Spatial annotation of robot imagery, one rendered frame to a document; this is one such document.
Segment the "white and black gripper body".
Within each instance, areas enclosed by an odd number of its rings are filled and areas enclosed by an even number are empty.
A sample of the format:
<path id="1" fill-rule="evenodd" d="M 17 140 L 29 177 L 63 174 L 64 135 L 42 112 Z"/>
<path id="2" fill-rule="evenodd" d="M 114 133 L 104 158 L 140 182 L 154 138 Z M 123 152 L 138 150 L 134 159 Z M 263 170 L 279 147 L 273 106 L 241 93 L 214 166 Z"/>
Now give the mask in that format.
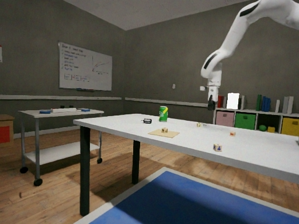
<path id="1" fill-rule="evenodd" d="M 209 92 L 208 92 L 208 101 L 210 98 L 210 95 L 213 95 L 212 99 L 213 101 L 218 101 L 218 86 L 209 86 Z"/>

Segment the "green and yellow drink can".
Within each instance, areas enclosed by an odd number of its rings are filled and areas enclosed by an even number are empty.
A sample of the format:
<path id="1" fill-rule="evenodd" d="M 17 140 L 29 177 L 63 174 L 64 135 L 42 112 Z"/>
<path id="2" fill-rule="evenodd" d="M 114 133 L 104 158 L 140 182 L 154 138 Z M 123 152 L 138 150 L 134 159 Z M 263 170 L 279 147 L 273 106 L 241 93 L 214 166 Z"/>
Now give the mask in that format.
<path id="1" fill-rule="evenodd" d="M 167 122 L 168 118 L 168 108 L 166 106 L 161 106 L 159 109 L 159 121 Z"/>

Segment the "tan square mat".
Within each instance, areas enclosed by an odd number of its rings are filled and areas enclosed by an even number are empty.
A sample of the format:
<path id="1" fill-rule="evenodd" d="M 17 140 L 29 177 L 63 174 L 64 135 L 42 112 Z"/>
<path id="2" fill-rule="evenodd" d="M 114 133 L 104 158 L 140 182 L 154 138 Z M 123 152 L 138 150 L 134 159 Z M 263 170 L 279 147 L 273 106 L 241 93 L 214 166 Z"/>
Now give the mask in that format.
<path id="1" fill-rule="evenodd" d="M 180 132 L 168 131 L 168 133 L 163 133 L 161 129 L 156 129 L 155 131 L 149 132 L 150 135 L 157 135 L 161 137 L 173 138 L 180 134 Z"/>

